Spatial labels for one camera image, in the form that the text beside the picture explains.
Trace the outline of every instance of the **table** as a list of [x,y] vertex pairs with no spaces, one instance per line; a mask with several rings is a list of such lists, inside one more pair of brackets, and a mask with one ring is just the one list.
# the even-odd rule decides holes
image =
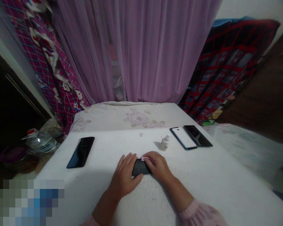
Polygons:
[[[191,194],[220,211],[229,225],[283,225],[283,202],[200,126],[198,129],[213,147],[186,151],[171,135],[168,149],[162,152],[157,144],[169,133],[168,128],[70,133],[36,178],[64,179],[65,198],[59,199],[47,225],[84,222],[108,187],[121,155],[132,152],[140,157],[148,151],[161,153]],[[88,136],[95,141],[86,165],[66,169],[78,140]],[[145,175],[121,200],[113,220],[113,225],[178,224],[178,212],[152,175]]]

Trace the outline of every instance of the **white bottle cap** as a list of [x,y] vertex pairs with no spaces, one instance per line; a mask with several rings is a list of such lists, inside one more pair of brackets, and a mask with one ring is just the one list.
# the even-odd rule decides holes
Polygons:
[[167,133],[166,137],[164,138],[165,141],[169,141],[170,140],[170,134]]

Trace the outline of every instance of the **black smartphone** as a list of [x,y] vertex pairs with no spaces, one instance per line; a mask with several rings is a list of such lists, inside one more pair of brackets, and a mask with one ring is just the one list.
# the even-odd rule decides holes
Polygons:
[[147,166],[147,164],[141,159],[137,159],[134,164],[134,168],[132,171],[132,176],[137,176],[139,174],[151,174],[151,170]]
[[83,167],[87,161],[93,142],[94,137],[81,138],[66,168]]
[[184,126],[186,132],[198,147],[212,147],[208,139],[196,128],[196,126]]

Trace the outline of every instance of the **right hand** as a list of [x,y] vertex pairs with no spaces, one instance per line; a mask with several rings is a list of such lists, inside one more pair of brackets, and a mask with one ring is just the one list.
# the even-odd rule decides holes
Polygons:
[[164,185],[174,178],[166,159],[158,152],[151,151],[144,154],[143,157],[152,158],[154,160],[152,163],[149,159],[145,159],[145,162],[153,175]]

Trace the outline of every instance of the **pink plaid fabric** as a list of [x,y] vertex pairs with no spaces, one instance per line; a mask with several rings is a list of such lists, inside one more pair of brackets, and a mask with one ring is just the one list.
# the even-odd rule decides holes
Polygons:
[[64,135],[74,116],[89,107],[51,24],[50,7],[40,0],[2,0]]

